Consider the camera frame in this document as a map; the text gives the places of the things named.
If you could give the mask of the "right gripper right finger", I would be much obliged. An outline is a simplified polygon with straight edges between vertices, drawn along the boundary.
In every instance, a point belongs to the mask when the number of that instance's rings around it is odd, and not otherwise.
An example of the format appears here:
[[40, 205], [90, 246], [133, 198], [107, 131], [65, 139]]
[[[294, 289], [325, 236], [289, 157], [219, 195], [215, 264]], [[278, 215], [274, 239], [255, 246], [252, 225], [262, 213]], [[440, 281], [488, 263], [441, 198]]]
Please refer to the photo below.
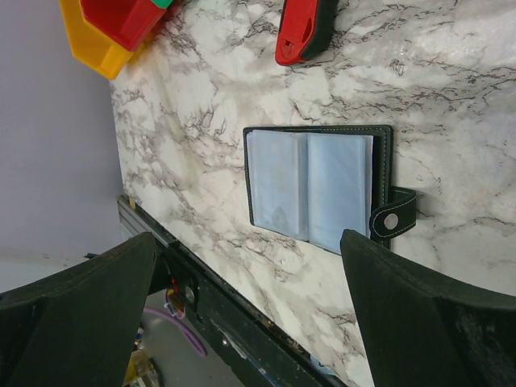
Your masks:
[[346, 230], [341, 255], [376, 386], [513, 386], [515, 298]]

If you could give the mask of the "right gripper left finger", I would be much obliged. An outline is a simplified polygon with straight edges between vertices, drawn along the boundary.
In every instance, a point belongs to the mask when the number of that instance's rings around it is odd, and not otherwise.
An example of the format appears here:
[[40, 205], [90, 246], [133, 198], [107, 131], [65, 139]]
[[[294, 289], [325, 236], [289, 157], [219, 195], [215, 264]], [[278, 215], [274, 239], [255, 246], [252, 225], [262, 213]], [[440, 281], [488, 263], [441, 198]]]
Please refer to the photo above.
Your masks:
[[3, 386], [120, 386], [156, 263], [139, 234], [1, 295]]

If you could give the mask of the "black leather card holder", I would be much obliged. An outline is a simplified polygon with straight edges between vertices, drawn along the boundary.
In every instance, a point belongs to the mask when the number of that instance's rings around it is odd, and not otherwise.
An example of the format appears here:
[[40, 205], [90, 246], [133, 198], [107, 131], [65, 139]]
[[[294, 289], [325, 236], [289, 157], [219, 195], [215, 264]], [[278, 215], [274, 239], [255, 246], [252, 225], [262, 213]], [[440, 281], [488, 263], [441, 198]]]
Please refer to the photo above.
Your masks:
[[251, 225], [338, 254], [346, 230], [384, 247], [416, 225], [417, 194], [392, 183], [389, 125], [246, 127]]

